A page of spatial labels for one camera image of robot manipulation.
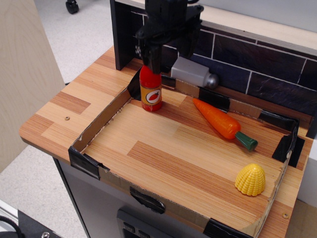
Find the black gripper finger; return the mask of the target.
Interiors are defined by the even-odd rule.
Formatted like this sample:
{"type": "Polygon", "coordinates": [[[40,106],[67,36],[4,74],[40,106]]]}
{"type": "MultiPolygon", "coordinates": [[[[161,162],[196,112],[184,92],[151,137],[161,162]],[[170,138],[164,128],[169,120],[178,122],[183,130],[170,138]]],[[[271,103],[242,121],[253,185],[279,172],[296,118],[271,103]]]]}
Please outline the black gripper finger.
{"type": "Polygon", "coordinates": [[[200,25],[194,24],[181,30],[176,41],[176,48],[181,56],[189,59],[195,50],[200,33],[200,25]]]}
{"type": "Polygon", "coordinates": [[[162,45],[156,42],[141,41],[141,58],[143,64],[154,74],[161,72],[161,49],[162,45]]]}

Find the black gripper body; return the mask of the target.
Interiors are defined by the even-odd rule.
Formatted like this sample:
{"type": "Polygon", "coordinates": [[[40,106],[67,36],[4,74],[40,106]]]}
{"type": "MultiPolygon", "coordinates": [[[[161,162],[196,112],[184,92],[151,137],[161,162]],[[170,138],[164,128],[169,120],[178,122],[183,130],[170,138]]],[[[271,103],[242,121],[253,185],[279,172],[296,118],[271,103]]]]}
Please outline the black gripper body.
{"type": "Polygon", "coordinates": [[[148,20],[136,32],[138,50],[141,54],[141,41],[165,45],[177,41],[184,28],[199,24],[204,7],[196,0],[147,0],[145,11],[148,20]]]}

